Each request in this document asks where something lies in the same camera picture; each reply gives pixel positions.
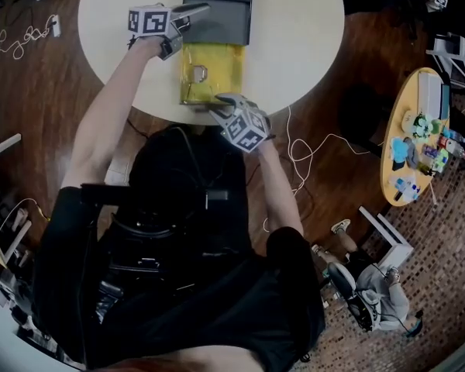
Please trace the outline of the dark grey drawer box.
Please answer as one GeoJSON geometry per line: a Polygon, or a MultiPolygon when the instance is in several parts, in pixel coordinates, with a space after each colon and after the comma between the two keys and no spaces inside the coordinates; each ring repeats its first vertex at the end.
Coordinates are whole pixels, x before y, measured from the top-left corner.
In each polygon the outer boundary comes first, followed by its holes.
{"type": "Polygon", "coordinates": [[[210,10],[190,17],[184,32],[181,55],[182,105],[218,104],[221,93],[240,93],[243,85],[243,62],[250,43],[253,0],[183,0],[184,4],[208,3],[210,10]],[[182,78],[192,64],[208,68],[213,91],[193,89],[186,92],[182,78]]]}

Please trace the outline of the white box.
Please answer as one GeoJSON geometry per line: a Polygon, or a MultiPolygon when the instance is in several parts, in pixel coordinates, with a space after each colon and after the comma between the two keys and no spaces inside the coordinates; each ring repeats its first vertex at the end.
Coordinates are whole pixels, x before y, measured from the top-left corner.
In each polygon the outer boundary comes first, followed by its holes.
{"type": "Polygon", "coordinates": [[[442,104],[442,79],[437,74],[418,74],[418,110],[430,119],[439,119],[442,104]]]}

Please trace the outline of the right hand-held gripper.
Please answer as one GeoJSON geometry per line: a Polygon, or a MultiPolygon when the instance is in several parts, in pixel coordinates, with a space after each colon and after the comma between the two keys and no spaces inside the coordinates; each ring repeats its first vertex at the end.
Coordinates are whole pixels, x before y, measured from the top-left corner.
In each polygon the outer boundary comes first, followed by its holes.
{"type": "Polygon", "coordinates": [[[237,93],[221,93],[215,98],[226,105],[197,105],[195,111],[210,115],[233,146],[251,153],[262,142],[272,139],[270,119],[255,102],[237,93]]]}

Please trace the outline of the green white potted plant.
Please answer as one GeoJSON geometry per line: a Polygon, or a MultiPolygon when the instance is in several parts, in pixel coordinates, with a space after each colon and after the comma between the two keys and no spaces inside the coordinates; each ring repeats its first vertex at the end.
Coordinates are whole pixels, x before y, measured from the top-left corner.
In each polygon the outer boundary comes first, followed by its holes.
{"type": "Polygon", "coordinates": [[[432,119],[422,113],[415,114],[409,109],[401,121],[401,128],[404,133],[416,139],[428,139],[431,135],[436,135],[440,131],[442,121],[432,119]]]}

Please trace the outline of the green packet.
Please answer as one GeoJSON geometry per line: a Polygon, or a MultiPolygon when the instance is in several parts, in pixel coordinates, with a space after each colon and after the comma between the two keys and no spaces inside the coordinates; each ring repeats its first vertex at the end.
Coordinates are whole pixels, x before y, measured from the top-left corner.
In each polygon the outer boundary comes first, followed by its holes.
{"type": "Polygon", "coordinates": [[[449,152],[444,148],[433,149],[431,157],[431,169],[437,173],[442,173],[449,159],[449,152]]]}

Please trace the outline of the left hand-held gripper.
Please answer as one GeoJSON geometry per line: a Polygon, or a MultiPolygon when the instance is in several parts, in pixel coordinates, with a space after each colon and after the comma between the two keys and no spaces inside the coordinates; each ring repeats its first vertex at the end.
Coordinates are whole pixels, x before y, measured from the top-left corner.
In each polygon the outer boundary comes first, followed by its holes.
{"type": "Polygon", "coordinates": [[[182,48],[182,33],[191,25],[191,16],[201,15],[210,10],[208,3],[189,3],[166,8],[163,5],[133,7],[128,14],[130,39],[128,49],[141,38],[161,38],[161,60],[172,57],[182,48]]]}

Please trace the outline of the person's right forearm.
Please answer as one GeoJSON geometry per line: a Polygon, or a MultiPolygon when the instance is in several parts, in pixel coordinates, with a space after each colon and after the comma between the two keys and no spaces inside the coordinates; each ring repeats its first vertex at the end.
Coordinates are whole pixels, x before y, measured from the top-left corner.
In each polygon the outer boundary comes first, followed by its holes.
{"type": "Polygon", "coordinates": [[[298,204],[273,140],[262,142],[257,148],[257,155],[267,209],[266,229],[272,233],[290,227],[304,238],[298,204]]]}

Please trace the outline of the clear bottle with blue label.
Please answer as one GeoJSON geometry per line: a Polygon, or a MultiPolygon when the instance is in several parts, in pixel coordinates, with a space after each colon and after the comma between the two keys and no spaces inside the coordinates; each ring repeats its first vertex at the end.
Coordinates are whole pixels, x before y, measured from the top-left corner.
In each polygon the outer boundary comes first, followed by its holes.
{"type": "Polygon", "coordinates": [[[392,175],[388,179],[388,183],[403,195],[409,193],[416,195],[420,192],[420,187],[417,185],[415,175],[396,176],[392,175]]]}

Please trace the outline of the white rack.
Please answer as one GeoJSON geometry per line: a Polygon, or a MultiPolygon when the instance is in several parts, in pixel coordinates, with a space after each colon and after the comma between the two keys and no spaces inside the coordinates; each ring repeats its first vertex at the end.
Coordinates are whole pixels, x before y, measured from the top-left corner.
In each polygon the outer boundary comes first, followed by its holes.
{"type": "Polygon", "coordinates": [[[452,87],[465,90],[465,38],[453,35],[435,35],[425,51],[445,74],[452,87]]]}

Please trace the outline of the yellow oval side table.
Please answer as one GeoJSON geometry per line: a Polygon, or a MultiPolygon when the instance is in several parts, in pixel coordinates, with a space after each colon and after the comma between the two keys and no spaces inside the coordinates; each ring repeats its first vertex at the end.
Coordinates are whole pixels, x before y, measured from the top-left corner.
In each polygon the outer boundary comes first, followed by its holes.
{"type": "Polygon", "coordinates": [[[401,123],[403,119],[411,119],[412,116],[418,115],[421,112],[419,108],[419,75],[421,73],[437,76],[441,80],[439,74],[429,67],[416,69],[406,78],[391,110],[382,146],[380,168],[381,190],[384,198],[391,205],[398,207],[413,202],[413,199],[407,198],[406,195],[402,195],[399,200],[396,199],[398,189],[394,186],[394,183],[397,179],[401,178],[415,184],[419,189],[418,196],[425,193],[433,179],[433,176],[424,175],[421,171],[412,169],[407,164],[398,170],[393,170],[392,142],[396,139],[403,140],[406,136],[412,137],[411,134],[403,131],[401,123]]]}

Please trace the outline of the black chest-mounted rig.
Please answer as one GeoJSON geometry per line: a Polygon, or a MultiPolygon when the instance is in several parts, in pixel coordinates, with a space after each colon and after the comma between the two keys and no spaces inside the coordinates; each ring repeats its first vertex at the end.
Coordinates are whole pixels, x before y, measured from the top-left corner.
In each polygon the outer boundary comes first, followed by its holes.
{"type": "Polygon", "coordinates": [[[205,248],[199,219],[229,202],[230,196],[226,189],[200,185],[138,190],[83,184],[81,199],[118,209],[102,237],[99,290],[122,300],[153,286],[176,290],[193,286],[202,263],[214,255],[205,248]]]}

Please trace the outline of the black stool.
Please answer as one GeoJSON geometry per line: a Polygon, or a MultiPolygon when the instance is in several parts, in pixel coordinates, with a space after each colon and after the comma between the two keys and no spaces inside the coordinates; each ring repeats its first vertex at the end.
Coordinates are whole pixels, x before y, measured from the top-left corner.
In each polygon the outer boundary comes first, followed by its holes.
{"type": "Polygon", "coordinates": [[[338,107],[341,134],[350,142],[380,157],[382,146],[371,141],[383,121],[388,121],[394,99],[377,93],[368,84],[354,84],[344,93],[338,107]]]}

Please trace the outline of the blue cloth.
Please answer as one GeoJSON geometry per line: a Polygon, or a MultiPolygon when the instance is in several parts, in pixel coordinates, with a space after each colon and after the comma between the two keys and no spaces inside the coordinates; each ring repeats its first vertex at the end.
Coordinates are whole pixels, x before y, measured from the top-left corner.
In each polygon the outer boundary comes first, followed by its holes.
{"type": "Polygon", "coordinates": [[[391,140],[391,157],[397,164],[406,161],[408,158],[408,144],[404,139],[395,137],[391,140]]]}

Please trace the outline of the teal book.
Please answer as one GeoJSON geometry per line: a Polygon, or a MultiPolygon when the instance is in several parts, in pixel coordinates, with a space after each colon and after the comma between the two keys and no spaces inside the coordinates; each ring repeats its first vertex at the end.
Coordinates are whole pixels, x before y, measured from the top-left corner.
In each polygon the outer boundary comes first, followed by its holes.
{"type": "Polygon", "coordinates": [[[441,84],[441,104],[440,104],[440,119],[446,120],[450,117],[450,86],[441,84]]]}

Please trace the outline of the silver metal clip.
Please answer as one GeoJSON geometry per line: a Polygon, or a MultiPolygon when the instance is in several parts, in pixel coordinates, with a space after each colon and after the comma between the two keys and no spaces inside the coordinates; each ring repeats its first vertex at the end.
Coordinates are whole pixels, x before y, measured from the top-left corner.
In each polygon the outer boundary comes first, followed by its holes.
{"type": "Polygon", "coordinates": [[[213,91],[211,83],[208,81],[208,68],[204,65],[192,64],[184,70],[183,84],[186,92],[190,93],[194,88],[199,91],[213,91]]]}

